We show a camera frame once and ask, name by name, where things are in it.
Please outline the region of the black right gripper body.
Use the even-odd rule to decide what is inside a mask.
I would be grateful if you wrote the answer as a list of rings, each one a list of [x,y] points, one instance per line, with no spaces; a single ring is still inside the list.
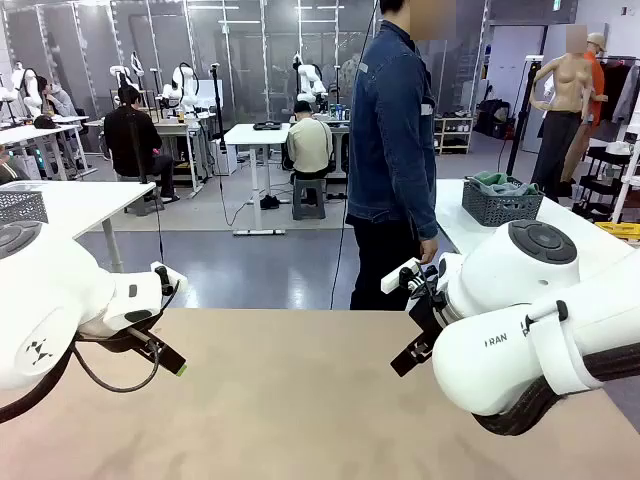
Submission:
[[[447,301],[443,293],[423,293],[410,299],[408,310],[411,319],[422,332],[413,341],[412,351],[431,351],[435,341],[447,326],[444,308]]]

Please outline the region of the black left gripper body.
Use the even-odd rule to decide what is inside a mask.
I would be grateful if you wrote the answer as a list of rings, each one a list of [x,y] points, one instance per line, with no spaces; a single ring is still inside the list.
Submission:
[[[164,342],[155,336],[148,328],[140,326],[128,327],[121,330],[109,338],[98,338],[77,333],[74,337],[76,342],[97,343],[107,351],[112,353],[125,353],[134,351],[142,356],[152,356],[153,346],[158,352],[164,347]]]

